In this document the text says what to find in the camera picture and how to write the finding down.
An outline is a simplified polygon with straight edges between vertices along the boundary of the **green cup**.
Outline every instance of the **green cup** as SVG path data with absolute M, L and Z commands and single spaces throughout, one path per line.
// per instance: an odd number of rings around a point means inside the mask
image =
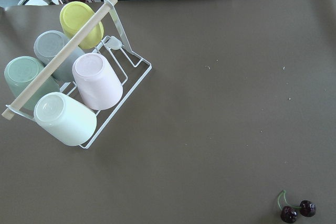
M 5 79 L 13 95 L 18 97 L 43 68 L 41 61 L 30 56 L 21 56 L 10 61 L 5 68 Z M 51 92 L 59 92 L 59 85 L 53 77 L 49 77 L 43 83 L 25 103 L 24 108 L 34 110 L 38 100 Z

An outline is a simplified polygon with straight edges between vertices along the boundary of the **yellow cup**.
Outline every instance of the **yellow cup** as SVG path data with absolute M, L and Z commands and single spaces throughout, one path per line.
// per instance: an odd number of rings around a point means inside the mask
M 74 1 L 66 4 L 59 16 L 64 34 L 72 38 L 79 29 L 94 15 L 94 11 L 85 3 Z M 104 35 L 103 24 L 98 25 L 79 44 L 81 49 L 90 49 L 98 45 Z

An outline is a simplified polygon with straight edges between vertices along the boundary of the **plastic cup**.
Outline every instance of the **plastic cup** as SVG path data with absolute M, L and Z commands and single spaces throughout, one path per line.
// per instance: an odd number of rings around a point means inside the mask
M 30 56 L 21 56 L 10 61 L 5 68 L 5 79 L 13 95 L 18 97 L 43 68 L 41 61 Z M 41 97 L 56 91 L 59 91 L 59 85 L 53 77 L 49 77 L 25 103 L 24 108 L 34 110 L 35 104 Z
M 68 42 L 69 38 L 60 31 L 46 31 L 39 35 L 35 40 L 35 55 L 40 61 L 47 65 Z M 85 54 L 85 52 L 77 47 L 52 75 L 59 81 L 74 81 L 75 79 L 72 75 L 72 65 L 75 60 L 83 54 Z
M 73 64 L 72 73 L 83 102 L 89 108 L 105 110 L 121 99 L 122 84 L 103 55 L 82 55 Z
M 49 93 L 38 101 L 34 119 L 52 136 L 69 146 L 85 143 L 97 126 L 96 115 L 89 108 L 60 92 Z
M 59 16 L 64 34 L 72 38 L 93 15 L 94 11 L 85 3 L 74 1 L 66 4 Z M 103 35 L 103 24 L 99 22 L 88 36 L 82 40 L 79 47 L 82 49 L 93 48 L 100 43 Z

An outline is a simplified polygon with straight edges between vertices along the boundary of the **pair of cherries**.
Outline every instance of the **pair of cherries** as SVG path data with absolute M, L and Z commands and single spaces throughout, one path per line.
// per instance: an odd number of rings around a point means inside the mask
M 279 202 L 281 196 L 283 196 L 283 199 L 285 200 L 285 203 L 287 204 L 287 206 L 283 208 L 281 208 L 280 202 Z M 279 194 L 278 205 L 280 209 L 282 209 L 280 217 L 286 223 L 294 223 L 296 221 L 296 219 L 298 218 L 296 209 L 300 209 L 300 213 L 305 217 L 312 217 L 316 213 L 315 204 L 308 200 L 301 201 L 299 207 L 293 207 L 289 205 L 286 201 L 286 190 L 282 190 L 282 192 Z

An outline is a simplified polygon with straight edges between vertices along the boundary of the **gray tabletop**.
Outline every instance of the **gray tabletop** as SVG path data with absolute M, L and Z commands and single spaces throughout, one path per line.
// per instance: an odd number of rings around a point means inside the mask
M 1 10 L 2 72 L 61 30 L 61 8 Z M 336 0 L 116 9 L 153 70 L 88 150 L 0 119 L 1 223 L 283 223 L 283 189 L 292 205 L 317 205 L 297 223 L 334 223 Z M 0 85 L 5 109 L 14 98 Z

